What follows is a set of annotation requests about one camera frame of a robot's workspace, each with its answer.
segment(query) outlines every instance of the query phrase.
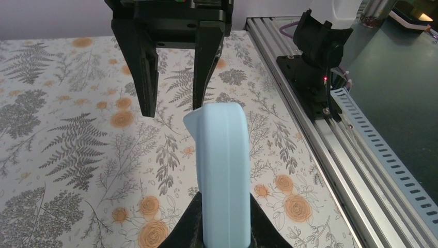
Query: floral pattern surface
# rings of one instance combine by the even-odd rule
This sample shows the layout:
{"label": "floral pattern surface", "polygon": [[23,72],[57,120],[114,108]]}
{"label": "floral pattern surface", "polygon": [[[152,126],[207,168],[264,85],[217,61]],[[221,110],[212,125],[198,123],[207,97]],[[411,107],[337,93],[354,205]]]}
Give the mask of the floral pattern surface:
{"label": "floral pattern surface", "polygon": [[[193,50],[159,49],[141,116],[114,37],[0,41],[0,247],[158,247],[198,191]],[[252,194],[296,248],[354,247],[246,32],[224,41],[206,102],[248,120]]]}

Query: light blue silicone case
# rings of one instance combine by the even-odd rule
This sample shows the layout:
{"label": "light blue silicone case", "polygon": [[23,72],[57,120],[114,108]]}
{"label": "light blue silicone case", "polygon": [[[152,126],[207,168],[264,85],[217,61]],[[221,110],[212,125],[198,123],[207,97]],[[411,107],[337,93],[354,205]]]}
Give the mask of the light blue silicone case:
{"label": "light blue silicone case", "polygon": [[198,187],[206,248],[251,243],[249,140],[237,103],[207,103],[184,117],[196,142]]}

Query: orange rose print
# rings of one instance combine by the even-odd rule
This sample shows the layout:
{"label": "orange rose print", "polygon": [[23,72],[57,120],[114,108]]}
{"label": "orange rose print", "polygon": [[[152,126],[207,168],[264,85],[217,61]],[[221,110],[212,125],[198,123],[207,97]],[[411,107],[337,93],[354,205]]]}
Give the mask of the orange rose print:
{"label": "orange rose print", "polygon": [[266,198],[269,195],[268,188],[266,188],[263,184],[258,184],[254,187],[254,191],[258,195],[258,197]]}
{"label": "orange rose print", "polygon": [[123,223],[128,218],[128,212],[125,208],[116,208],[113,211],[114,222]]}
{"label": "orange rose print", "polygon": [[223,69],[226,66],[227,66],[227,63],[225,62],[225,60],[220,58],[219,61],[217,62],[216,68]]}
{"label": "orange rose print", "polygon": [[285,200],[285,212],[296,222],[305,222],[312,216],[309,202],[299,195],[291,195]]}
{"label": "orange rose print", "polygon": [[108,60],[108,64],[115,65],[115,64],[117,64],[117,60],[115,58],[112,58],[112,59]]}
{"label": "orange rose print", "polygon": [[85,103],[89,103],[90,101],[88,100],[88,99],[85,99],[85,98],[81,98],[81,99],[77,99],[75,102],[74,102],[74,104],[75,105],[78,105],[78,106],[82,106],[82,105],[84,105]]}
{"label": "orange rose print", "polygon": [[98,102],[98,103],[96,104],[96,108],[99,109],[99,110],[104,110],[104,109],[106,109],[106,106],[107,106],[107,103],[104,102],[104,101],[102,101],[102,102]]}
{"label": "orange rose print", "polygon": [[140,213],[142,213],[146,219],[150,219],[156,215],[159,205],[160,202],[155,196],[145,197],[138,203]]}
{"label": "orange rose print", "polygon": [[117,93],[117,88],[109,88],[109,89],[104,93],[104,95],[111,96],[111,95],[114,95],[115,93]]}
{"label": "orange rose print", "polygon": [[68,101],[68,100],[71,100],[71,97],[69,97],[69,96],[59,96],[58,97],[59,103],[62,103],[63,101]]}
{"label": "orange rose print", "polygon": [[146,224],[138,235],[140,248],[157,248],[169,235],[169,229],[162,221],[153,221]]}
{"label": "orange rose print", "polygon": [[111,125],[115,128],[126,128],[134,122],[131,111],[120,111],[111,117]]}
{"label": "orange rose print", "polygon": [[11,92],[9,92],[9,96],[10,97],[16,97],[21,93],[21,90],[12,90]]}
{"label": "orange rose print", "polygon": [[122,67],[122,73],[125,75],[131,75],[131,71],[129,70],[129,67],[127,65]]}
{"label": "orange rose print", "polygon": [[23,173],[20,175],[20,177],[23,178],[23,179],[26,179],[26,178],[29,177],[29,175],[30,175],[30,172],[23,172]]}
{"label": "orange rose print", "polygon": [[292,191],[292,180],[286,175],[279,175],[275,178],[275,185],[281,191]]}
{"label": "orange rose print", "polygon": [[131,102],[131,99],[128,97],[120,98],[116,101],[116,106],[121,110],[125,110],[131,106]]}
{"label": "orange rose print", "polygon": [[52,86],[54,83],[55,83],[55,81],[53,81],[53,80],[46,81],[46,82],[44,83],[44,86],[50,87],[50,86]]}
{"label": "orange rose print", "polygon": [[77,38],[71,42],[71,45],[75,48],[86,48],[93,44],[93,40],[90,38]]}
{"label": "orange rose print", "polygon": [[95,90],[99,89],[99,85],[93,85],[90,87],[90,89],[95,91]]}
{"label": "orange rose print", "polygon": [[303,141],[303,137],[301,136],[300,133],[296,133],[295,138],[297,142]]}
{"label": "orange rose print", "polygon": [[193,155],[193,153],[195,152],[195,147],[193,147],[193,146],[191,146],[191,147],[186,147],[186,148],[184,148],[184,150],[183,150],[183,158],[185,158],[185,157],[188,157],[188,158],[190,158],[190,156],[191,155]]}

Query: white wall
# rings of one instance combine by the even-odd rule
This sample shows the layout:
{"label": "white wall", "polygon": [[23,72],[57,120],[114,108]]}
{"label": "white wall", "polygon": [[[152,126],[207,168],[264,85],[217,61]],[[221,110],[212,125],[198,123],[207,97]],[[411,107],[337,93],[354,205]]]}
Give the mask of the white wall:
{"label": "white wall", "polygon": [[[311,0],[234,0],[233,29],[246,17],[300,16]],[[0,0],[0,40],[113,35],[103,0]]]}

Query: black clamp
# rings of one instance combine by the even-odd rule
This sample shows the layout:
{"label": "black clamp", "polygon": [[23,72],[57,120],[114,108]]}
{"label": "black clamp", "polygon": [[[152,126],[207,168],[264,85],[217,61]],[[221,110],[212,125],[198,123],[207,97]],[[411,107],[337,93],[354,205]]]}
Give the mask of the black clamp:
{"label": "black clamp", "polygon": [[[249,248],[293,248],[277,231],[251,193],[250,198],[251,243]],[[158,246],[158,248],[175,247],[205,248],[200,192],[196,193],[172,232]]]}
{"label": "black clamp", "polygon": [[277,63],[311,120],[340,121],[342,110],[330,94],[330,69],[339,66],[353,29],[331,29],[330,22],[322,24],[310,14],[303,13],[293,35],[302,55],[279,56]]}
{"label": "black clamp", "polygon": [[131,71],[143,116],[154,117],[158,93],[157,48],[195,49],[193,109],[231,33],[233,0],[105,0],[111,28]]}

